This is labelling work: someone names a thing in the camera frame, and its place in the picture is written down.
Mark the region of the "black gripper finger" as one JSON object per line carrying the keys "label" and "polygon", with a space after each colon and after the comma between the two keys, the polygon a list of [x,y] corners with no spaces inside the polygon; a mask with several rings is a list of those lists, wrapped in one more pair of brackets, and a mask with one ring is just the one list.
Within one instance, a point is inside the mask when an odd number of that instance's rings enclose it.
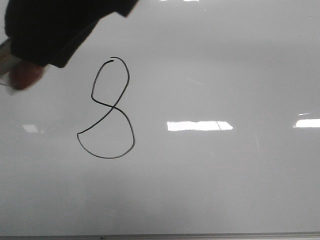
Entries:
{"label": "black gripper finger", "polygon": [[64,68],[100,19],[127,17],[135,0],[10,0],[4,31],[11,54],[38,66]]}

